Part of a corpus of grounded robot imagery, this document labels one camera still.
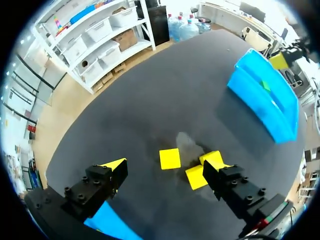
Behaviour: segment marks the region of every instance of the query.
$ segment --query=white storage box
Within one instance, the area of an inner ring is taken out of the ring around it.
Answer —
[[[99,42],[105,36],[112,32],[109,17],[100,22],[93,22],[85,32],[95,41]]]
[[[76,39],[72,38],[68,42],[67,49],[62,52],[69,64],[73,63],[81,54],[88,49],[82,36],[78,36]]]
[[[98,58],[101,59],[107,66],[114,64],[121,57],[119,43],[116,41],[108,41],[99,50]]]
[[[95,58],[93,62],[88,62],[88,65],[82,66],[83,67],[79,69],[79,75],[85,80],[86,83],[94,81],[103,71],[98,58]]]
[[[122,28],[138,21],[137,6],[130,7],[110,16],[110,24],[113,27]]]

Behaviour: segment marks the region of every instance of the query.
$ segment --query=cardboard box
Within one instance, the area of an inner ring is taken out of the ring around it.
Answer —
[[[102,78],[102,83],[106,84],[109,80],[112,79],[114,75],[112,74],[112,72],[108,72],[103,78]]]
[[[91,88],[95,93],[98,92],[102,87],[104,86],[104,83],[102,80],[99,80],[93,87]]]
[[[121,7],[119,7],[117,10],[114,10],[114,11],[112,12],[112,14],[120,13],[120,12],[123,11],[123,10],[126,10],[126,8],[125,8],[124,6],[121,6]]]
[[[114,69],[112,69],[113,74],[116,74],[122,70],[124,70],[126,68],[126,64],[125,62],[119,64],[118,66],[116,66]]]
[[[127,31],[120,33],[118,36],[115,36],[113,40],[120,44],[119,48],[121,52],[132,47],[138,42],[135,32],[132,29],[128,29]]]

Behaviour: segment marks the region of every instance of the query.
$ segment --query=yellow sponge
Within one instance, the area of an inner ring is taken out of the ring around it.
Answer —
[[[204,165],[205,160],[207,160],[209,163],[211,163],[212,161],[216,163],[222,163],[222,164],[224,163],[219,151],[211,151],[205,155],[202,155],[201,157],[199,157],[199,159],[202,166]]]
[[[162,170],[181,168],[180,155],[179,155],[178,148],[160,150],[159,154],[160,154],[160,163],[161,163]]]
[[[202,165],[204,165],[205,160],[207,160],[218,172],[219,169],[223,169],[224,167],[231,167],[230,165],[224,164],[219,151],[211,151],[205,155],[202,155],[199,157],[199,159]]]
[[[115,168],[118,167],[118,165],[119,165],[120,163],[122,163],[124,160],[127,160],[127,159],[126,159],[126,158],[121,158],[121,159],[119,159],[119,160],[111,161],[111,162],[108,162],[108,163],[106,163],[106,164],[102,164],[102,165],[100,165],[100,166],[101,166],[101,167],[106,166],[106,167],[108,167],[108,168],[111,168],[112,171],[113,171],[113,170],[115,170]]]
[[[207,185],[207,181],[203,176],[204,167],[202,165],[195,166],[185,171],[192,190],[199,189]]]

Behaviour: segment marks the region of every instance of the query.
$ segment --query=storage bin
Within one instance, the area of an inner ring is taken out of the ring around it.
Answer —
[[[70,19],[70,23],[75,24],[77,21],[82,19],[85,15],[91,13],[94,10],[96,10],[95,5],[90,5],[90,6],[86,7],[84,10],[82,10],[81,12],[79,12],[75,16],[73,16]]]
[[[65,51],[62,54],[65,56],[66,60],[71,64],[74,62],[81,54],[83,54],[88,49],[82,36],[78,36],[76,39],[72,38],[67,45]]]
[[[295,141],[299,104],[285,78],[259,52],[249,49],[236,63],[227,86],[265,125],[275,143]]]
[[[123,33],[114,37],[113,40],[119,43],[119,48],[121,52],[132,47],[138,42],[135,32],[132,29],[124,31]]]
[[[101,59],[107,66],[114,64],[121,57],[119,43],[112,40],[101,47],[99,52],[100,55],[98,58]]]
[[[85,30],[85,32],[93,39],[93,41],[99,42],[112,32],[109,17],[102,21],[91,23],[90,27]]]
[[[137,6],[125,9],[121,7],[110,16],[110,24],[113,27],[122,28],[128,24],[138,21]]]
[[[103,68],[100,66],[98,58],[94,58],[93,62],[87,62],[87,65],[84,65],[82,61],[82,67],[79,69],[79,75],[85,80],[86,83],[94,81],[103,71]]]

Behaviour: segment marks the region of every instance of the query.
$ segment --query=table surface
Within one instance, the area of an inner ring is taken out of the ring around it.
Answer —
[[[46,171],[60,194],[91,164],[127,158],[128,177],[109,201],[143,239],[235,239],[245,226],[209,186],[192,191],[185,170],[203,152],[219,150],[267,197],[286,196],[305,143],[276,145],[256,115],[227,88],[250,48],[216,30],[175,44],[135,66],[102,92],[60,142]],[[159,150],[179,148],[181,168],[161,170]]]

